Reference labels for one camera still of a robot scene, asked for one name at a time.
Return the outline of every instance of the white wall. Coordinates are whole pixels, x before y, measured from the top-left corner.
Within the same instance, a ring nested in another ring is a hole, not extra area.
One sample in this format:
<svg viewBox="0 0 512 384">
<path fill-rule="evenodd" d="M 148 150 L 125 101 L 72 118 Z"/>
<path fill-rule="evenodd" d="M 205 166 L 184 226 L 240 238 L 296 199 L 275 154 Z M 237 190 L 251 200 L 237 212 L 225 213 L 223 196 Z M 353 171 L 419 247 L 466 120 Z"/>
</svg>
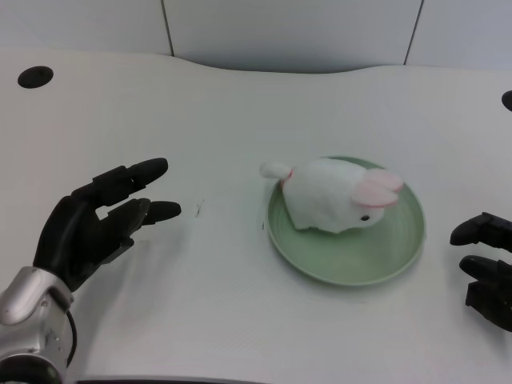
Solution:
<svg viewBox="0 0 512 384">
<path fill-rule="evenodd" d="M 179 58 L 238 70 L 403 64 L 421 0 L 165 0 Z"/>
<path fill-rule="evenodd" d="M 239 70 L 403 64 L 421 0 L 164 0 L 175 55 Z M 512 0 L 424 0 L 408 65 L 512 69 Z M 1 48 L 170 54 L 161 0 L 0 0 Z"/>
<path fill-rule="evenodd" d="M 425 0 L 407 64 L 512 69 L 512 1 Z"/>
<path fill-rule="evenodd" d="M 0 0 L 0 48 L 170 53 L 160 0 Z"/>
</svg>

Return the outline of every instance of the table surface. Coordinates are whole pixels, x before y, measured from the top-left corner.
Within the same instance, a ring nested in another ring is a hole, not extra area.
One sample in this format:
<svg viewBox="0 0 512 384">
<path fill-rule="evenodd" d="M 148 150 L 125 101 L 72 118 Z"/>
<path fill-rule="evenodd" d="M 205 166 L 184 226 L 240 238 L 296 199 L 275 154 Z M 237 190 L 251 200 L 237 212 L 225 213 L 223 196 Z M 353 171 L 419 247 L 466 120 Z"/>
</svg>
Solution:
<svg viewBox="0 0 512 384">
<path fill-rule="evenodd" d="M 183 214 L 77 292 L 70 378 L 224 378 L 273 383 L 481 383 L 512 374 L 505 331 L 464 306 L 459 223 L 512 218 L 512 71 L 388 66 L 342 74 L 212 69 L 176 58 L 0 51 L 0 289 L 29 265 L 61 196 L 154 157 L 139 192 Z M 49 66 L 26 90 L 18 75 Z M 266 160 L 343 154 L 400 173 L 426 214 L 422 257 L 379 286 L 307 278 L 263 227 Z"/>
</svg>

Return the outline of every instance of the plush bunny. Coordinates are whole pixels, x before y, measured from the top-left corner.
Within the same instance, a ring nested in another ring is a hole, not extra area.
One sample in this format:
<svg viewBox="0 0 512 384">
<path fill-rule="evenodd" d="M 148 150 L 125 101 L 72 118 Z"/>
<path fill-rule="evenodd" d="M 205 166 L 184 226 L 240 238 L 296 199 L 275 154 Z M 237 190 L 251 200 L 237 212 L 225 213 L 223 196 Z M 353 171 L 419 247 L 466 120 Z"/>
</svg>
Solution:
<svg viewBox="0 0 512 384">
<path fill-rule="evenodd" d="M 349 228 L 372 226 L 384 210 L 398 201 L 403 187 L 388 170 L 320 158 L 290 168 L 276 162 L 260 167 L 264 178 L 281 179 L 286 208 L 295 229 L 319 228 L 338 234 Z"/>
</svg>

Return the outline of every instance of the robotic arm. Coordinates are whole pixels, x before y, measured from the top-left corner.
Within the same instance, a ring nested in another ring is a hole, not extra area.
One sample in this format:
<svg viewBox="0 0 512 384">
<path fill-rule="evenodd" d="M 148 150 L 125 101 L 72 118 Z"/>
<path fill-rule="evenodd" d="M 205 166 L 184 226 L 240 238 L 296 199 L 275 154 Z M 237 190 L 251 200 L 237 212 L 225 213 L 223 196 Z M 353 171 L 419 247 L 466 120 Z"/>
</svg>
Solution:
<svg viewBox="0 0 512 384">
<path fill-rule="evenodd" d="M 512 252 L 512 222 L 483 213 L 455 228 L 450 238 L 454 246 L 478 242 Z M 468 285 L 466 305 L 512 332 L 512 266 L 481 256 L 465 256 L 459 266 L 477 280 Z"/>
<path fill-rule="evenodd" d="M 0 382 L 63 383 L 77 344 L 70 314 L 75 292 L 102 264 L 134 244 L 141 226 L 180 215 L 175 202 L 132 199 L 112 206 L 167 171 L 156 158 L 120 166 L 64 197 L 46 222 L 32 266 L 21 268 L 0 296 Z"/>
</svg>

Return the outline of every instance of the bunny ear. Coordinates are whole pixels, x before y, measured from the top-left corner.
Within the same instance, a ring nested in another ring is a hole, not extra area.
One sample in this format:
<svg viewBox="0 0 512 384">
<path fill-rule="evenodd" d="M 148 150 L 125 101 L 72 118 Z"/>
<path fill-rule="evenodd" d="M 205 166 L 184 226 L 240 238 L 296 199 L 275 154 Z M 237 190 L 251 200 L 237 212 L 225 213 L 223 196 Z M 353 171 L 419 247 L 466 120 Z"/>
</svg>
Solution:
<svg viewBox="0 0 512 384">
<path fill-rule="evenodd" d="M 355 186 L 350 198 L 356 204 L 369 208 L 384 208 L 395 204 L 398 200 L 396 193 L 376 182 L 364 179 Z"/>
<path fill-rule="evenodd" d="M 387 190 L 399 192 L 403 187 L 403 181 L 397 174 L 389 172 L 388 170 L 368 170 L 363 176 L 364 181 L 372 181 Z"/>
</svg>

